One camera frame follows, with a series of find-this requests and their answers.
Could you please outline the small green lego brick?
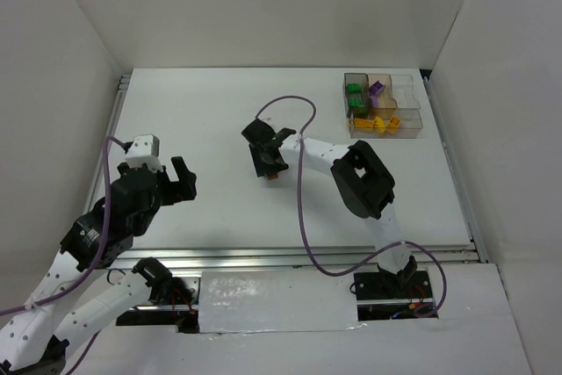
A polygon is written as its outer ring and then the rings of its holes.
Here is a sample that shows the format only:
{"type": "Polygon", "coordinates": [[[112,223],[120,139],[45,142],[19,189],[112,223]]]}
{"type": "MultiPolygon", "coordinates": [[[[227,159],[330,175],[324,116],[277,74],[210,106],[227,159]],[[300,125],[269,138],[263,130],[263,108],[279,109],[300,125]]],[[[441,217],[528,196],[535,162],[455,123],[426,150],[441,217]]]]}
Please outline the small green lego brick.
{"type": "Polygon", "coordinates": [[[346,92],[349,95],[360,95],[362,93],[362,87],[359,83],[348,83],[346,85],[346,92]]]}

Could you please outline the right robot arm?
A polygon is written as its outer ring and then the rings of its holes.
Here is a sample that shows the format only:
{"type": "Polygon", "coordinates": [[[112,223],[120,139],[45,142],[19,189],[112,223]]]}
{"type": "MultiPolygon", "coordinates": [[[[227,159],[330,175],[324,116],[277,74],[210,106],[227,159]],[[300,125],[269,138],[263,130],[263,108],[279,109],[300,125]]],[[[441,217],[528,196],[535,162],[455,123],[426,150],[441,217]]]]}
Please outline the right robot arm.
{"type": "Polygon", "coordinates": [[[407,293],[417,262],[396,219],[395,180],[369,143],[333,144],[290,128],[277,132],[261,119],[251,121],[241,135],[249,144],[258,177],[269,178],[292,165],[297,167],[299,230],[306,254],[316,270],[332,278],[343,277],[375,259],[383,293],[394,297],[407,293]],[[302,199],[305,169],[333,179],[346,208],[363,220],[374,236],[376,251],[347,270],[333,272],[322,267],[308,242],[302,199]]]}

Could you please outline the yellow striped lego brick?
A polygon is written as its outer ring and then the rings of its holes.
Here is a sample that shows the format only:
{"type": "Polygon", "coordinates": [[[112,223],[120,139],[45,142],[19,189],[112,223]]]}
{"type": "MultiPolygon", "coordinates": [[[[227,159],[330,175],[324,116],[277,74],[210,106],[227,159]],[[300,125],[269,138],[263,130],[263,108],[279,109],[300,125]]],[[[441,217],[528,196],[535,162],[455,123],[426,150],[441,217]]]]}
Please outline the yellow striped lego brick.
{"type": "Polygon", "coordinates": [[[379,137],[385,134],[386,131],[385,121],[381,119],[379,116],[374,118],[373,130],[379,137]]]}

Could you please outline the yellow 2x3 lego brick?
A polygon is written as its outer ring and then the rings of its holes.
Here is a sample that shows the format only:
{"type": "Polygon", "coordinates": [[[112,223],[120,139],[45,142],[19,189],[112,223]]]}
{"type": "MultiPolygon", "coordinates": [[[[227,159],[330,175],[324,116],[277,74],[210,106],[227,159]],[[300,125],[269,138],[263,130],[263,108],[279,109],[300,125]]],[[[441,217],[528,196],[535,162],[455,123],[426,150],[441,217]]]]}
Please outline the yellow 2x3 lego brick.
{"type": "Polygon", "coordinates": [[[385,129],[388,133],[395,134],[400,129],[401,119],[392,117],[389,119],[385,129]]]}

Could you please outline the yellow flower lego brick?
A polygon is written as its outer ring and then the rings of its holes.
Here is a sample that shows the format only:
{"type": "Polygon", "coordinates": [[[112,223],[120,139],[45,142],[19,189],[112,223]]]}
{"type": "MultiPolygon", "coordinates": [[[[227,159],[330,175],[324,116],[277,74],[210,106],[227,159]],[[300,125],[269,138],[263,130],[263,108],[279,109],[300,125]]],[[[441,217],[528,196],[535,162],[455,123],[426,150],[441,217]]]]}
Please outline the yellow flower lego brick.
{"type": "Polygon", "coordinates": [[[354,127],[359,129],[372,129],[375,122],[369,119],[354,118],[354,127]]]}

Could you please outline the purple paw lego brick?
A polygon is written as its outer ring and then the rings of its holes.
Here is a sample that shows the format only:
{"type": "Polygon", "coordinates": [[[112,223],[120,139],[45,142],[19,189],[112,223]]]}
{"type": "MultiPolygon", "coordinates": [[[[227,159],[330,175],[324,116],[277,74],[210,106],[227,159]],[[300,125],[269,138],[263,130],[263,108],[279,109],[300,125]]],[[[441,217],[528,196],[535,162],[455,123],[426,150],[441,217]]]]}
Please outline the purple paw lego brick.
{"type": "Polygon", "coordinates": [[[372,97],[376,97],[379,96],[381,93],[383,93],[385,88],[386,85],[381,83],[379,80],[377,80],[369,87],[369,93],[372,97]]]}

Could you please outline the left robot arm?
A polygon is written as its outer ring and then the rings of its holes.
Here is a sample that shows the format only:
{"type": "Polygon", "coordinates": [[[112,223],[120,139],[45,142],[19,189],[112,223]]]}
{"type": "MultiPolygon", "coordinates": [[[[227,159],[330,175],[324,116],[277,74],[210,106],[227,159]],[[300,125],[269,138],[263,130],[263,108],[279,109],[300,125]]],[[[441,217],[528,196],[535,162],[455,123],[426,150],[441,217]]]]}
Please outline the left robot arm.
{"type": "Polygon", "coordinates": [[[112,267],[133,240],[145,234],[163,206],[193,200],[196,175],[184,159],[171,164],[178,179],[146,164],[123,162],[119,178],[106,181],[105,195],[73,223],[40,284],[1,330],[3,374],[60,374],[67,359],[128,308],[186,305],[192,291],[154,257],[142,258],[124,277],[84,306],[76,306],[99,274],[112,267]]]}

